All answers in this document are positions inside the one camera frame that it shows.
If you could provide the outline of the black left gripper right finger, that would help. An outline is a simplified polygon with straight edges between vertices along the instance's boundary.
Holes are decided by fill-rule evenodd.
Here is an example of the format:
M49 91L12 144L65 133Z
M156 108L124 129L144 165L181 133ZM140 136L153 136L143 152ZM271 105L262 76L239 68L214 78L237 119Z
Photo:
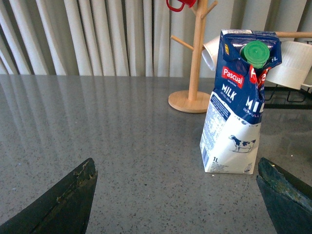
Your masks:
M276 163L261 158L258 187L278 234L312 232L312 187Z

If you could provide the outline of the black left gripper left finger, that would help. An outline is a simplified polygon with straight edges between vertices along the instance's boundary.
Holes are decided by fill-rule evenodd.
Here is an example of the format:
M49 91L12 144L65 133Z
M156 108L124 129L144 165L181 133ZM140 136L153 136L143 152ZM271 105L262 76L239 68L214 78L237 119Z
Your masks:
M86 159L62 180L6 221L2 234L84 234L92 209L98 172Z

